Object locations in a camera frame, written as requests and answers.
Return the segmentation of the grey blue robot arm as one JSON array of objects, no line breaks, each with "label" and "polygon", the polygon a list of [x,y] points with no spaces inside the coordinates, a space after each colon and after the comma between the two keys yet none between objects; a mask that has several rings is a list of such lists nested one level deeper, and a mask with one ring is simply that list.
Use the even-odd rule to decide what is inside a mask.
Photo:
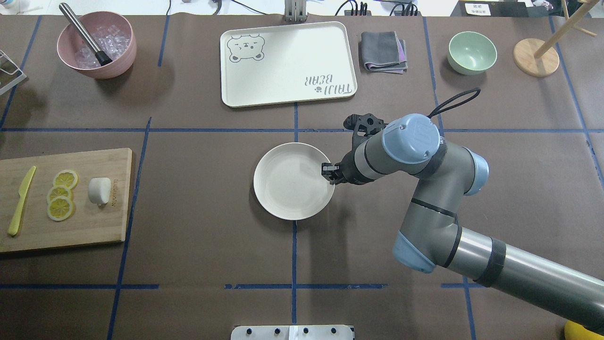
[{"label": "grey blue robot arm", "polygon": [[361,135],[340,162],[321,165],[326,180],[364,185],[399,171],[418,179],[393,248],[399,262],[423,273],[447,268],[603,334],[602,280],[459,225],[462,198],[488,180],[483,157],[447,142],[417,113],[388,124],[351,115],[346,123]]}]

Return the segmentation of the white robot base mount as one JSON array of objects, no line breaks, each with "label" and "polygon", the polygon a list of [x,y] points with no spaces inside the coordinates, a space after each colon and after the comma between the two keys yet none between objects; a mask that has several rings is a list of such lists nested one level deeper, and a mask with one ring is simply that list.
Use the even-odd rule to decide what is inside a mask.
[{"label": "white robot base mount", "polygon": [[354,327],[343,324],[242,325],[233,329],[231,340],[354,340]]}]

